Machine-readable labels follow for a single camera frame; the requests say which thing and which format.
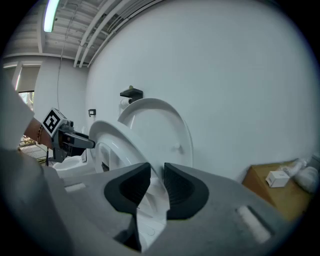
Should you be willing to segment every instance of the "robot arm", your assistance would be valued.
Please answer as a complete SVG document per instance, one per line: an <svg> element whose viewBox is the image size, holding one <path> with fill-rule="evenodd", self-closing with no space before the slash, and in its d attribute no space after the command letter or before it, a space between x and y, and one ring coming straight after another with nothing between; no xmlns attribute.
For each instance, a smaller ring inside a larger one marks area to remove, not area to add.
<svg viewBox="0 0 320 256"><path fill-rule="evenodd" d="M61 163L66 157L80 156L85 149L93 149L96 145L89 136L76 132L74 122L54 107L44 118L42 126L51 137L53 157L50 161Z"/></svg>

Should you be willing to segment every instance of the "toilet lid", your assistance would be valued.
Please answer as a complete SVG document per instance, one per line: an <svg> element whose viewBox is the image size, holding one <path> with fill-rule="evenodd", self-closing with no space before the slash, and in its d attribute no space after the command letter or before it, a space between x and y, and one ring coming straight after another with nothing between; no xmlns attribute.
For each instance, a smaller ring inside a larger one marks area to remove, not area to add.
<svg viewBox="0 0 320 256"><path fill-rule="evenodd" d="M142 98L131 103L118 118L136 133L163 163L193 167L193 143L188 126L169 103Z"/></svg>

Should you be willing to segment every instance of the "ceiling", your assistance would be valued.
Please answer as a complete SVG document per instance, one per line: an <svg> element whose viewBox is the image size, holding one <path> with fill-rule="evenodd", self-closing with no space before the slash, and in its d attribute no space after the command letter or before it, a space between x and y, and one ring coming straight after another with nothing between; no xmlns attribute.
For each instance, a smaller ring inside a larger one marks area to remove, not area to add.
<svg viewBox="0 0 320 256"><path fill-rule="evenodd" d="M108 8L97 18L97 23L89 32L84 43L84 49L91 40L96 28L104 20L108 22L97 34L93 44L88 48L84 64L93 60L98 48L108 37L108 40L121 27L125 19L129 20L141 10L149 7L160 0L60 0L56 11L55 22L52 32L44 32L44 14L48 0L40 0L24 17L20 25L11 36L4 52L4 58L15 56L54 56L72 59L76 58L77 51L83 36L92 23L95 16L106 4ZM79 56L80 62L84 50Z"/></svg>

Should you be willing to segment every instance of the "white wall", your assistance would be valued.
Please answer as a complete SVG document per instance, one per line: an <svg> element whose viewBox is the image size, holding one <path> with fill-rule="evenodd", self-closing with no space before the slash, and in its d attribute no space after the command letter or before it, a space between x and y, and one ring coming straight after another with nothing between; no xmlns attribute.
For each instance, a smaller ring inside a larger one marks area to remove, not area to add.
<svg viewBox="0 0 320 256"><path fill-rule="evenodd" d="M319 148L316 74L293 23L262 3L167 1L103 49L90 68L86 108L97 109L96 120L116 120L129 85L165 100L189 126L194 167L241 181L251 164Z"/></svg>
<svg viewBox="0 0 320 256"><path fill-rule="evenodd" d="M57 97L59 64L56 57L47 57L41 64L34 89L34 117L42 122L52 107L58 109L59 101L59 110L81 131L88 115L85 108L88 69L74 68L71 60L62 59Z"/></svg>

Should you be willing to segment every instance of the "white box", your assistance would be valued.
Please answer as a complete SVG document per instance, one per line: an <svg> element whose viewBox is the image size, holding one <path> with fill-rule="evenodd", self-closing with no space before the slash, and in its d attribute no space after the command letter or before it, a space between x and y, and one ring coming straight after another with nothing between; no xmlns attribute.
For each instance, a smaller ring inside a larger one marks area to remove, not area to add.
<svg viewBox="0 0 320 256"><path fill-rule="evenodd" d="M270 171L265 178L270 188L282 188L289 181L290 177L283 170Z"/></svg>

